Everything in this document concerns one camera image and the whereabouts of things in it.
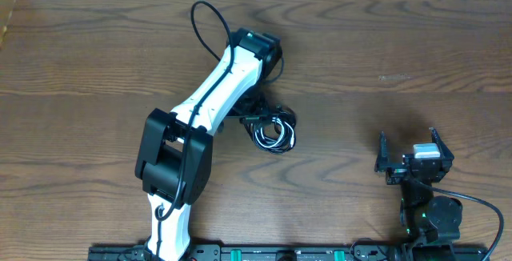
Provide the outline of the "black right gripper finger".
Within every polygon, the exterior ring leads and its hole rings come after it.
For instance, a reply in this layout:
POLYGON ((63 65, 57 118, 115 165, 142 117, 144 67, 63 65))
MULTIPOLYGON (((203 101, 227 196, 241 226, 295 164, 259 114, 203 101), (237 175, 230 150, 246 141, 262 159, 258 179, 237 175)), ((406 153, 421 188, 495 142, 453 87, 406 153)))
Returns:
POLYGON ((389 167, 389 156, 386 145, 386 135, 382 131, 379 135, 379 147, 378 147, 378 155, 374 165, 375 172, 383 172, 386 171, 389 167))
POLYGON ((434 127, 430 127, 432 141, 438 146, 440 158, 444 165, 451 165, 454 161, 454 155, 447 145, 442 141, 438 131, 434 127))

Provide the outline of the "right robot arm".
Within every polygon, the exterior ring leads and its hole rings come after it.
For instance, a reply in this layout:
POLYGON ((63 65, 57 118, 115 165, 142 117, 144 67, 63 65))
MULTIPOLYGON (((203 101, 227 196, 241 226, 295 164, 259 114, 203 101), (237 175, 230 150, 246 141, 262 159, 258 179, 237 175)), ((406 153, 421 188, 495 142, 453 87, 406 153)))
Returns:
POLYGON ((383 172, 386 184, 399 185, 402 201, 400 222, 408 239, 388 249, 389 260, 454 260, 452 242, 460 238, 462 204, 456 198, 435 196, 434 183, 440 182, 454 161, 454 155, 435 128, 431 141, 413 145, 413 152, 393 163, 386 135, 379 136, 374 170, 383 172))

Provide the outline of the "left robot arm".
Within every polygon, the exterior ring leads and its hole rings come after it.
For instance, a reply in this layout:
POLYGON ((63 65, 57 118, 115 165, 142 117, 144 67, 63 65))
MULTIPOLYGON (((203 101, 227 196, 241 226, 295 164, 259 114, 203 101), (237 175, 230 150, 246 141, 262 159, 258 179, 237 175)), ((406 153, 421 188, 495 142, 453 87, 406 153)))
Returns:
POLYGON ((134 174, 152 214, 147 260, 180 260, 190 245, 190 208, 210 177, 214 135, 227 117, 269 120, 260 86, 282 58, 279 38, 240 28, 205 82, 172 111, 146 119, 134 174))

